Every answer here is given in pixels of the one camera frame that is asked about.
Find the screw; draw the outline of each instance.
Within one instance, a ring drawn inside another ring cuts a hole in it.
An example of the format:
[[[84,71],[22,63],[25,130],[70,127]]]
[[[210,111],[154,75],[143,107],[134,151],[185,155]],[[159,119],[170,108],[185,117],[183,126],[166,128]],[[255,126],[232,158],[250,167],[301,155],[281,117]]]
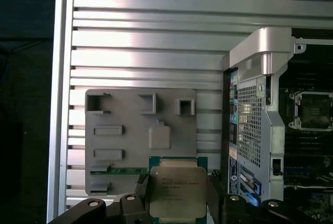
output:
[[[264,91],[265,90],[265,86],[264,85],[259,85],[259,91]]]
[[[271,207],[278,207],[279,206],[279,204],[277,204],[276,202],[269,202],[268,204]]]
[[[90,207],[95,207],[98,205],[98,202],[89,202]]]
[[[127,200],[132,201],[135,199],[135,196],[129,195],[126,197]]]
[[[230,199],[233,200],[233,201],[238,201],[239,197],[236,196],[236,195],[232,195],[232,196],[230,196]]]

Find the black mounting arm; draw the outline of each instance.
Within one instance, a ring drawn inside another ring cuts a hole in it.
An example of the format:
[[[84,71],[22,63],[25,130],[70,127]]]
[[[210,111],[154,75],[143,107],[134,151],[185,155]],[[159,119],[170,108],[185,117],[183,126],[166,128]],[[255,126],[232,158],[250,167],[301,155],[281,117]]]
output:
[[[214,224],[313,224],[311,217],[278,200],[268,200],[254,207],[239,195],[224,192],[219,173],[208,176],[207,205]],[[106,206],[100,199],[86,199],[49,224],[152,224],[145,201],[149,176],[141,175],[134,194],[126,194],[119,202]]]

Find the perforated metal panel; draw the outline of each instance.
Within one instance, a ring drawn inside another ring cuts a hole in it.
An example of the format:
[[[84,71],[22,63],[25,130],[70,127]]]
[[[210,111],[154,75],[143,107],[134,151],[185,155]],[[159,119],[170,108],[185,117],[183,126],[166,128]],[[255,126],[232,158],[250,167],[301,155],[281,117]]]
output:
[[[252,171],[250,171],[249,169],[247,169],[246,167],[244,167],[243,165],[241,165],[240,168],[242,170],[244,170],[246,173],[248,173],[250,176],[254,177],[254,173]]]
[[[238,90],[238,154],[260,167],[261,104],[257,87]]]

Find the gray plastic cpu tray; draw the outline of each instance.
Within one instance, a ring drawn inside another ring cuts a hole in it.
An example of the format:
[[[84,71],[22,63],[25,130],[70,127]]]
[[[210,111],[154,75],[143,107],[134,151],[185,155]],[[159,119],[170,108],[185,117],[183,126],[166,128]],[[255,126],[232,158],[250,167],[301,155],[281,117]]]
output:
[[[195,100],[191,89],[88,90],[87,194],[133,191],[150,156],[196,156]]]

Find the computer case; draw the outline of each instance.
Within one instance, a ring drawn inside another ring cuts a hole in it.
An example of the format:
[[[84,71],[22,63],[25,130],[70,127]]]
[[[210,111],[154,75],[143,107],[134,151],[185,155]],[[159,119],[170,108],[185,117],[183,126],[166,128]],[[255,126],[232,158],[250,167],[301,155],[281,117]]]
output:
[[[262,28],[223,57],[222,185],[333,221],[333,32]]]

